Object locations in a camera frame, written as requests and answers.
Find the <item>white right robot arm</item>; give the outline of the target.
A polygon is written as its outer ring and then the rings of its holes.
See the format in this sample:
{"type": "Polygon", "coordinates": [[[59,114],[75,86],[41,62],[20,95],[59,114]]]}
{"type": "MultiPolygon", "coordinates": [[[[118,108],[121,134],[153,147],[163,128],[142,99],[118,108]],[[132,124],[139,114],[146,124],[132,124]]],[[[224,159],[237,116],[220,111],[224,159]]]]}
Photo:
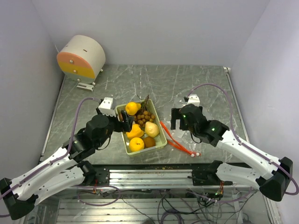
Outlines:
{"type": "Polygon", "coordinates": [[[225,150],[249,166],[244,168],[214,161],[210,165],[212,170],[206,173],[210,184],[237,182],[259,190],[268,199],[282,201],[291,181],[291,159],[269,155],[235,136],[233,130],[220,121],[207,120],[201,106],[188,104],[182,108],[172,108],[172,130],[176,128],[177,120],[180,121],[180,130],[189,131],[192,138],[225,150]]]}

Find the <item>yellow orange fruit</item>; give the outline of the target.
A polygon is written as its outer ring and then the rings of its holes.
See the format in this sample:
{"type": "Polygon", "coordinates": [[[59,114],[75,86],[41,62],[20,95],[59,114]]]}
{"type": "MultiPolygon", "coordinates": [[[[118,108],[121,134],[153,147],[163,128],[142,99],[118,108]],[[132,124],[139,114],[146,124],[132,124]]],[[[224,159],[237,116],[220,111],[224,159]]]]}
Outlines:
{"type": "Polygon", "coordinates": [[[145,148],[144,141],[141,138],[134,137],[129,142],[129,149],[131,152],[138,152],[145,148]]]}

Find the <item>pale cream pear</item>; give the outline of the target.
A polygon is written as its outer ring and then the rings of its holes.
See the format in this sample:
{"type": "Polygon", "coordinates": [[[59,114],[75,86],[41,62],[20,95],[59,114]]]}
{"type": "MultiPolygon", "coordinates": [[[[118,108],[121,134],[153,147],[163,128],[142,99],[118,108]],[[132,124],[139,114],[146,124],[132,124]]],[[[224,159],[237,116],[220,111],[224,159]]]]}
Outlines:
{"type": "Polygon", "coordinates": [[[155,138],[159,135],[159,127],[155,123],[152,123],[150,121],[146,122],[145,124],[145,133],[152,138],[155,138]]]}

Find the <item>clear bag orange zipper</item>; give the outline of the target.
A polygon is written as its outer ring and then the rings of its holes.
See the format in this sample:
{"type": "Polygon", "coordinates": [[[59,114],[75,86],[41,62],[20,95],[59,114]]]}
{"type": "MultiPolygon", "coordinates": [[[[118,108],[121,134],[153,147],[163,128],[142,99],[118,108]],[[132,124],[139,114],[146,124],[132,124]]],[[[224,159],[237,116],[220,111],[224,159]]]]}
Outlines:
{"type": "Polygon", "coordinates": [[[176,129],[171,130],[171,109],[181,108],[186,104],[183,98],[174,98],[173,102],[167,103],[163,107],[163,118],[160,125],[165,133],[168,145],[172,148],[187,153],[190,157],[200,157],[202,155],[200,145],[195,143],[189,131],[179,129],[180,120],[176,120],[176,129]]]}

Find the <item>yellow pear top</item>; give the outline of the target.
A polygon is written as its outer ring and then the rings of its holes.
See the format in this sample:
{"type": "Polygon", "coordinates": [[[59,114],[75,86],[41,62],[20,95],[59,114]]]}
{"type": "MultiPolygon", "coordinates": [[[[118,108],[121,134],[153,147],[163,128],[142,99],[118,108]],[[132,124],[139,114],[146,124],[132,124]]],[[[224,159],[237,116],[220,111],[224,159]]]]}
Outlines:
{"type": "Polygon", "coordinates": [[[136,102],[129,102],[125,106],[125,111],[129,116],[134,116],[141,109],[141,104],[136,102]]]}

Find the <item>yellow pear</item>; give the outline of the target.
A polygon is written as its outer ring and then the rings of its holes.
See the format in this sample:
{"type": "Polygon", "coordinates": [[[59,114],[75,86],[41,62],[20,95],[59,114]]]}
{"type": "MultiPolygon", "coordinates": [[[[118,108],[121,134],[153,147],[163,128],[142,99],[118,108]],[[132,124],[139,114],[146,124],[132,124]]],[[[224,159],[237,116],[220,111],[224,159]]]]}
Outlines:
{"type": "Polygon", "coordinates": [[[129,140],[133,138],[141,138],[144,135],[144,131],[140,128],[138,124],[132,125],[130,132],[126,132],[126,136],[129,140]]]}
{"type": "Polygon", "coordinates": [[[134,116],[141,109],[141,104],[136,102],[129,102],[125,106],[125,111],[129,116],[134,116]]]}

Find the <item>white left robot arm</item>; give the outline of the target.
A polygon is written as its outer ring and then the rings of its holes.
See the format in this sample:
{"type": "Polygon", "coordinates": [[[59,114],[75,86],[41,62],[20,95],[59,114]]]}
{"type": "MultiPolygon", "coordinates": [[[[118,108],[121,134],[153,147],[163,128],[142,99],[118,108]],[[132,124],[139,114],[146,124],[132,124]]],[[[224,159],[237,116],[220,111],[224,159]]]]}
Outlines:
{"type": "Polygon", "coordinates": [[[29,214],[48,197],[72,186],[89,186],[96,171],[86,158],[102,150],[114,132],[129,132],[134,119],[121,111],[122,120],[98,112],[51,157],[27,173],[0,181],[0,197],[12,220],[29,214]]]}

